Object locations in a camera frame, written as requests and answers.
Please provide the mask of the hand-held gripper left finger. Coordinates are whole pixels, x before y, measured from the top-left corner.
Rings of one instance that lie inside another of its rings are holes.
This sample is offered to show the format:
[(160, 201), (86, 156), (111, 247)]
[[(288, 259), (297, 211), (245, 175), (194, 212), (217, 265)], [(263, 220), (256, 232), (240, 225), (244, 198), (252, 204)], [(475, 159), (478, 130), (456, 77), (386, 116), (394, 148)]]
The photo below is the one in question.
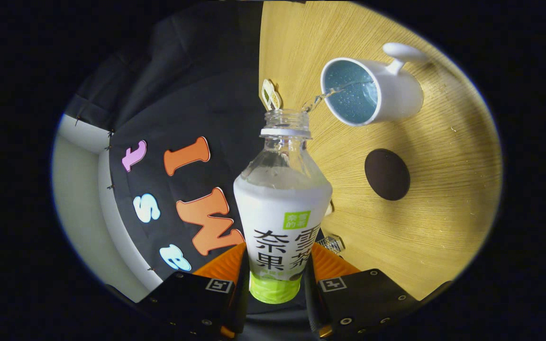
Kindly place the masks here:
[(233, 340), (244, 329), (248, 283), (243, 242), (194, 273), (174, 272), (135, 306), (165, 340)]

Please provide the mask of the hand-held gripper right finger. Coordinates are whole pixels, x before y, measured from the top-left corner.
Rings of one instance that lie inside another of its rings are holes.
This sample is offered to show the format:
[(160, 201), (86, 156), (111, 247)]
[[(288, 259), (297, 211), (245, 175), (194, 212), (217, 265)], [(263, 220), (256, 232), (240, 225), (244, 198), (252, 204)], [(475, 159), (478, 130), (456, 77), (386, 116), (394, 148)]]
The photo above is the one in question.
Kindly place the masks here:
[(373, 339), (420, 307), (380, 269), (359, 270), (318, 243), (306, 263), (304, 285), (317, 339)]

